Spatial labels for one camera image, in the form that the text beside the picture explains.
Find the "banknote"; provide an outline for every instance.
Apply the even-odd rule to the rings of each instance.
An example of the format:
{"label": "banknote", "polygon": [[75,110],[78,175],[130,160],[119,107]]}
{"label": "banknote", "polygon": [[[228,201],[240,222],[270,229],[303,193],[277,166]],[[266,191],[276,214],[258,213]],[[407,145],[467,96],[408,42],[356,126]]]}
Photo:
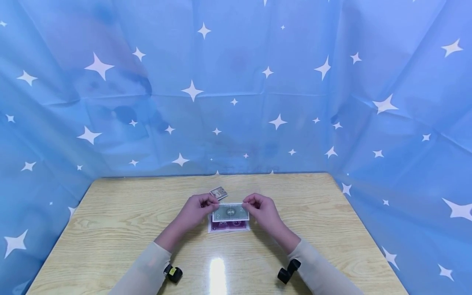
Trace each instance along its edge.
{"label": "banknote", "polygon": [[228,232],[228,231],[248,231],[251,230],[248,221],[222,221],[212,222],[211,214],[208,216],[208,233]]}
{"label": "banknote", "polygon": [[210,194],[212,194],[215,198],[219,200],[222,200],[224,198],[226,198],[228,196],[228,193],[225,191],[224,188],[222,188],[221,186],[215,188],[215,189],[212,189],[210,191]]}
{"label": "banknote", "polygon": [[242,203],[220,203],[213,212],[212,221],[247,221],[249,213],[242,207]]}

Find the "blue curtain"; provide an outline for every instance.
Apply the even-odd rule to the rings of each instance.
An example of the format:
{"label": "blue curtain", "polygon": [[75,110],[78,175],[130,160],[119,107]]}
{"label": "blue curtain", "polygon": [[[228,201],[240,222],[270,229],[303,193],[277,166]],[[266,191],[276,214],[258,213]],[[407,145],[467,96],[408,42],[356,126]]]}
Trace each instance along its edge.
{"label": "blue curtain", "polygon": [[410,294],[470,294],[471,11],[0,1],[0,294],[93,180],[217,171],[326,171]]}

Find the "hand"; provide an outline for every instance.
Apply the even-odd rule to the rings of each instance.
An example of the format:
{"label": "hand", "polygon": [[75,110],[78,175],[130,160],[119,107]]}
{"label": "hand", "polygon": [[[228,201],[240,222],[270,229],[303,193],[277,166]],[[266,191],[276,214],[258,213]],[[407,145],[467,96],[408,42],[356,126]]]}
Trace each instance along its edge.
{"label": "hand", "polygon": [[218,199],[211,194],[191,196],[177,217],[160,233],[154,242],[171,253],[187,231],[199,225],[203,218],[218,207]]}
{"label": "hand", "polygon": [[219,201],[211,194],[195,194],[188,198],[174,223],[184,232],[196,227],[208,214],[219,207]]}
{"label": "hand", "polygon": [[300,243],[301,239],[285,225],[278,215],[271,198],[251,194],[243,200],[243,208],[256,218],[261,228],[276,240],[287,255],[293,252]]}
{"label": "hand", "polygon": [[243,200],[243,208],[254,216],[261,228],[271,236],[274,236],[284,226],[274,201],[269,197],[250,194]]}

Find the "wood grain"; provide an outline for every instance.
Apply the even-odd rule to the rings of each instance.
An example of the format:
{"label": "wood grain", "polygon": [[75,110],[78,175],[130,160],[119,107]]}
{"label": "wood grain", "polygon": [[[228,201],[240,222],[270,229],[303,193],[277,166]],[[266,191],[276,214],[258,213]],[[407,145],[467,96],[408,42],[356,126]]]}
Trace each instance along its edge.
{"label": "wood grain", "polygon": [[[282,219],[365,294],[406,294],[382,253],[328,174],[100,179],[85,195],[29,294],[107,294],[193,194],[223,186],[224,202],[250,193],[274,199]],[[160,294],[310,294],[278,245],[251,221],[249,232],[187,234],[173,265],[184,276]]]}

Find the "beige sleeve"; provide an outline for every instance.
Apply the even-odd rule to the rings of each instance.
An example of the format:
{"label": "beige sleeve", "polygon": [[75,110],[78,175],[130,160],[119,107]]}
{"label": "beige sleeve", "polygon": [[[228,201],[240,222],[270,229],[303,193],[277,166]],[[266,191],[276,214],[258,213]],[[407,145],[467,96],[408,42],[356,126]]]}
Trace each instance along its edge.
{"label": "beige sleeve", "polygon": [[342,272],[329,263],[310,243],[301,240],[289,254],[289,261],[301,262],[298,273],[315,295],[361,295],[363,294]]}
{"label": "beige sleeve", "polygon": [[164,282],[164,269],[169,261],[169,252],[150,243],[109,295],[156,295]]}

